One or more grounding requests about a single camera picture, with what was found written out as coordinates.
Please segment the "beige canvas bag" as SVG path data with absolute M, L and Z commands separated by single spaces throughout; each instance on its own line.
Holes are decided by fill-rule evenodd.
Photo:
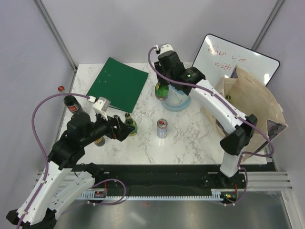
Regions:
M 254 114 L 258 129 L 270 140 L 275 139 L 288 127 L 280 104 L 253 74 L 238 66 L 234 73 L 236 78 L 222 77 L 214 88 L 223 97 L 230 95 L 232 98 L 228 101 L 238 110 L 246 115 Z

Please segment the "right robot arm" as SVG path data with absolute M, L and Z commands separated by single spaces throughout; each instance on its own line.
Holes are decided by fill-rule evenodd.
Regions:
M 218 182 L 222 187 L 230 187 L 235 183 L 241 152 L 254 135 L 256 116 L 246 115 L 231 105 L 211 86 L 202 72 L 195 67 L 185 68 L 175 51 L 156 53 L 158 60 L 154 67 L 161 82 L 195 97 L 224 129 L 225 137 L 220 141 L 224 156 Z

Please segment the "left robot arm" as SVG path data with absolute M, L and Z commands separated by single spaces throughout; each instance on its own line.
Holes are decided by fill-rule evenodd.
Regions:
M 8 212 L 7 220 L 24 229 L 54 228 L 63 211 L 82 192 L 104 184 L 103 169 L 89 163 L 73 182 L 56 194 L 62 181 L 84 156 L 84 148 L 103 136 L 123 141 L 133 130 L 134 126 L 122 122 L 117 115 L 104 118 L 99 114 L 92 122 L 87 113 L 74 114 L 66 131 L 53 145 L 33 191 L 21 207 Z

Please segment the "silver beverage can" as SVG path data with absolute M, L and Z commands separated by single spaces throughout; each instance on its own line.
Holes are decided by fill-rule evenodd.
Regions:
M 161 118 L 157 121 L 157 136 L 159 138 L 165 138 L 167 136 L 168 122 L 166 119 Z

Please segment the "blue headphones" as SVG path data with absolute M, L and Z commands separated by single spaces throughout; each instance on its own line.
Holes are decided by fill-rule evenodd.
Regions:
M 186 109 L 190 102 L 191 98 L 189 95 L 186 95 L 183 91 L 176 90 L 171 85 L 169 86 L 167 97 L 161 101 L 163 107 L 172 112 Z

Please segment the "small whiteboard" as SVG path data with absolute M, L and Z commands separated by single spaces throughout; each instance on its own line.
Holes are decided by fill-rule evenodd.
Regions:
M 213 87 L 222 77 L 232 77 L 237 66 L 267 85 L 280 67 L 280 61 L 216 35 L 207 34 L 193 62 L 193 67 L 201 71 Z

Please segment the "dark cola bottle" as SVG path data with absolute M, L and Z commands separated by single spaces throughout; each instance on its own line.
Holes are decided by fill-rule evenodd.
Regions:
M 66 105 L 66 107 L 68 108 L 68 110 L 72 114 L 84 112 L 81 104 L 78 102 L 78 100 L 74 96 L 72 96 L 72 95 L 65 96 L 63 101 L 64 101 L 64 104 Z

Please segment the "red capped clear bottle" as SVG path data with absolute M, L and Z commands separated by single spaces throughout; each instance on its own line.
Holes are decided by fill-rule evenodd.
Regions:
M 58 92 L 60 93 L 60 94 L 62 94 L 62 95 L 64 95 L 64 96 L 68 96 L 69 95 L 69 92 L 65 89 L 65 87 L 64 86 L 59 86 L 58 87 Z

